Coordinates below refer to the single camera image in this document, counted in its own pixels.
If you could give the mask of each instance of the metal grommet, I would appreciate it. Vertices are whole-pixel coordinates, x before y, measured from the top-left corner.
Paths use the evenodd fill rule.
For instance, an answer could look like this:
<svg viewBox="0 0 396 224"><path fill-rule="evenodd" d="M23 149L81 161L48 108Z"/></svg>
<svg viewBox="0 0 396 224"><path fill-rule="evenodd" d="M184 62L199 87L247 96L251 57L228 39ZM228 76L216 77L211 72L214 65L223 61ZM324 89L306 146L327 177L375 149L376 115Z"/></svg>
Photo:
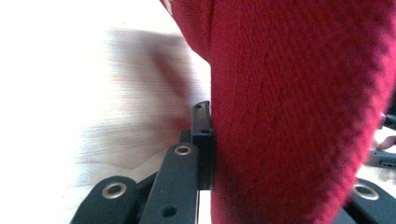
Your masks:
<svg viewBox="0 0 396 224"><path fill-rule="evenodd" d="M106 199L116 199L119 198L126 191L126 185L121 182L112 183L107 185L102 190L102 196Z"/></svg>
<svg viewBox="0 0 396 224"><path fill-rule="evenodd" d="M181 146L181 147L175 148L175 153L180 156L185 156L185 155L192 153L192 149L190 147Z"/></svg>
<svg viewBox="0 0 396 224"><path fill-rule="evenodd" d="M353 186L353 192L367 200L377 200L379 199L378 192L363 184L356 184Z"/></svg>

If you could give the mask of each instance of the red fabric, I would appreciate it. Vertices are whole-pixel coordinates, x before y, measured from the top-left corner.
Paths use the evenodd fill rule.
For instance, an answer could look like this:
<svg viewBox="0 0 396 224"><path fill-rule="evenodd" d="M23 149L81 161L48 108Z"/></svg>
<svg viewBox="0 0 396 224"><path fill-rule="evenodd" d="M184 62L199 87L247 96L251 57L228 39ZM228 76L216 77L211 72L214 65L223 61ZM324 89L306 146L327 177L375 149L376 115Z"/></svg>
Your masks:
<svg viewBox="0 0 396 224"><path fill-rule="evenodd" d="M213 223L331 223L395 83L395 2L170 4L212 68Z"/></svg>

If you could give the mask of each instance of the wooden floor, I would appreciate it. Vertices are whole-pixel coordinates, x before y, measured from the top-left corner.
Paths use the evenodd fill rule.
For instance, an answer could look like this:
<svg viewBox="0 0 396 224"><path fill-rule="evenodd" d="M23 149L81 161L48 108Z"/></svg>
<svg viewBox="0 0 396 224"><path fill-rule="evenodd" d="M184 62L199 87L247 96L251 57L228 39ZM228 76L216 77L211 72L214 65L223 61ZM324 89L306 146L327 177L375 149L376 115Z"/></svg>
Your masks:
<svg viewBox="0 0 396 224"><path fill-rule="evenodd" d="M25 7L1 41L0 223L69 223L102 179L158 171L210 68L158 0Z"/></svg>

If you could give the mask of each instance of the red sweater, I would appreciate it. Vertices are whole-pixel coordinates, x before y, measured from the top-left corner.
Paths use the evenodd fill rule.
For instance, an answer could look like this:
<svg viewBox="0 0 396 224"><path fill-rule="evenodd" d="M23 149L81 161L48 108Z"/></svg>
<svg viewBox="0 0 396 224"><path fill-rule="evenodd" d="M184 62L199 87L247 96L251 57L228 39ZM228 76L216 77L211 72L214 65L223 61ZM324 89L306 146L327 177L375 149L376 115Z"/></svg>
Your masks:
<svg viewBox="0 0 396 224"><path fill-rule="evenodd" d="M161 0L212 69L212 221L330 223L395 83L395 2Z"/></svg>

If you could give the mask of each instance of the screw hole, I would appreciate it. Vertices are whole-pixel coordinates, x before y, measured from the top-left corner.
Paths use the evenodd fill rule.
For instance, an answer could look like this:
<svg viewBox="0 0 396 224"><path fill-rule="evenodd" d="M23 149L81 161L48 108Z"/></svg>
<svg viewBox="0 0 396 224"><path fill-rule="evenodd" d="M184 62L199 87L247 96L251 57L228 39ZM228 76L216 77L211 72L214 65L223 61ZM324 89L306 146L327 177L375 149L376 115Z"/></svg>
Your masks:
<svg viewBox="0 0 396 224"><path fill-rule="evenodd" d="M102 196L106 199L116 199L119 198L126 191L126 185L124 183L112 183L107 185L102 190Z"/></svg>
<svg viewBox="0 0 396 224"><path fill-rule="evenodd" d="M177 209L173 205L168 205L162 210L163 217L173 217Z"/></svg>
<svg viewBox="0 0 396 224"><path fill-rule="evenodd" d="M178 152L181 152L181 153L186 153L186 152L188 152L188 151L189 151L189 149L186 148L186 147L180 147L180 148L178 149Z"/></svg>
<svg viewBox="0 0 396 224"><path fill-rule="evenodd" d="M175 153L180 156L188 155L192 152L190 147L177 147L175 148Z"/></svg>
<svg viewBox="0 0 396 224"><path fill-rule="evenodd" d="M110 188L107 189L108 194L116 194L121 191L121 186L120 185L115 185L111 186Z"/></svg>
<svg viewBox="0 0 396 224"><path fill-rule="evenodd" d="M374 189L363 184L353 186L353 191L363 199L375 201L379 198L378 193Z"/></svg>

